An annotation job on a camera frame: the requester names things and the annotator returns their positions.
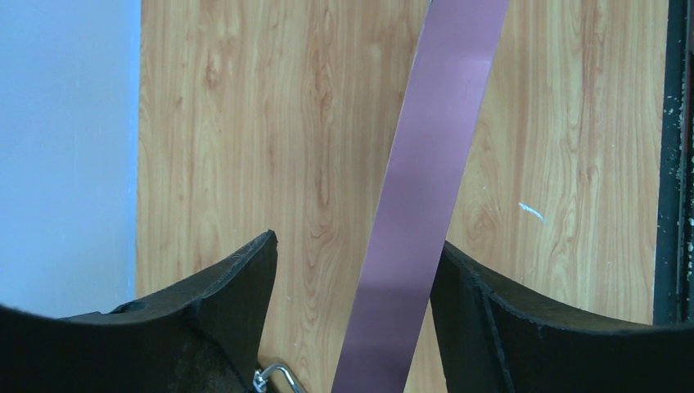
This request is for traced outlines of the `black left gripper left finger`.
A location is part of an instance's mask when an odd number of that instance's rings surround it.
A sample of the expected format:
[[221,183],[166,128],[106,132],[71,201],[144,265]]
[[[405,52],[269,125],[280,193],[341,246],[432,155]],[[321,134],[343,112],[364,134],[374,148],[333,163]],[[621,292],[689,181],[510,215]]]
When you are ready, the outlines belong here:
[[148,296],[48,318],[1,309],[4,392],[250,392],[277,271],[277,237]]

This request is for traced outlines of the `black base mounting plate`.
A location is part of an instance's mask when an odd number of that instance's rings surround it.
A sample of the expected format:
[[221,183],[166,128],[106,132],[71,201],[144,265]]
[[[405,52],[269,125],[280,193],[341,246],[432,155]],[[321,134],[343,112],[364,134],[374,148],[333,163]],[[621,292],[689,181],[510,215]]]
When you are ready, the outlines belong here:
[[693,3],[668,3],[653,323],[693,320]]

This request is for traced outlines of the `wooden picture frame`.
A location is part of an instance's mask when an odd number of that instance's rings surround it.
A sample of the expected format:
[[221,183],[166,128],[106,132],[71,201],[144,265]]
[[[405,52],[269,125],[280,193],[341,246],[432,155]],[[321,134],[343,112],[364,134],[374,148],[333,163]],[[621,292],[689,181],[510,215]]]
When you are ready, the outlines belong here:
[[427,8],[334,392],[406,385],[507,8],[461,0]]

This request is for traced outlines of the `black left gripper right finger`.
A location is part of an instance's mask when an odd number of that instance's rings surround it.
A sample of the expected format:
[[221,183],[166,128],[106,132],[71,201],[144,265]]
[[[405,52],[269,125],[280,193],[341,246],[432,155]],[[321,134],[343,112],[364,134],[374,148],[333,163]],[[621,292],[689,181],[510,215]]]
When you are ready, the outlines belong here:
[[693,327],[553,300],[446,243],[430,293],[450,392],[690,392]]

